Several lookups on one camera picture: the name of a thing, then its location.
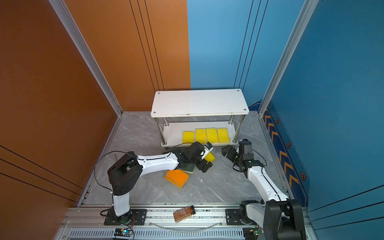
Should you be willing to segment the yellow sponge stack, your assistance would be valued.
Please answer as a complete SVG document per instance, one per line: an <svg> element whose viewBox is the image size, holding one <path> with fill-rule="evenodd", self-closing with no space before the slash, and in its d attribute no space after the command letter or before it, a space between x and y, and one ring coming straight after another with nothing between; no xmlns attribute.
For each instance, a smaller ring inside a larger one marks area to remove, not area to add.
<svg viewBox="0 0 384 240"><path fill-rule="evenodd" d="M195 132L184 131L183 132L183 144L192 144L195 141Z"/></svg>

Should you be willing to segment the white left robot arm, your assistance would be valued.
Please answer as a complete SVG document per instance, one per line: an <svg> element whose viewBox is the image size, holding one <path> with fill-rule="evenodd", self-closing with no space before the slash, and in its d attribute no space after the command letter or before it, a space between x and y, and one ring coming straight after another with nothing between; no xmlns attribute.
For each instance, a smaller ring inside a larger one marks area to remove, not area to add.
<svg viewBox="0 0 384 240"><path fill-rule="evenodd" d="M211 143L194 142L187 147L181 145L169 149L161 155L140 156L134 152L126 152L107 171L112 190L113 207L107 215L118 225L132 226L134 214L130 206L130 191L140 177L167 171L165 179L182 188L189 178L184 168L196 166L203 173L213 166L207 156L213 150Z"/></svg>

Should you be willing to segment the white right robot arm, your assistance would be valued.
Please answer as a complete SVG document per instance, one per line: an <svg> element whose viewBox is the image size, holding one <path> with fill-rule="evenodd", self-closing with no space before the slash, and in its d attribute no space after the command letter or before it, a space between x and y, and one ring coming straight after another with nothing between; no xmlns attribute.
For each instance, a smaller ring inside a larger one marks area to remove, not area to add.
<svg viewBox="0 0 384 240"><path fill-rule="evenodd" d="M242 201L240 219L244 224L259 225L267 240L305 240L306 229L302 205L283 193L272 181L266 165L255 159L252 143L247 139L239 147L227 145L222 155L229 159L238 172L256 187L262 201Z"/></svg>

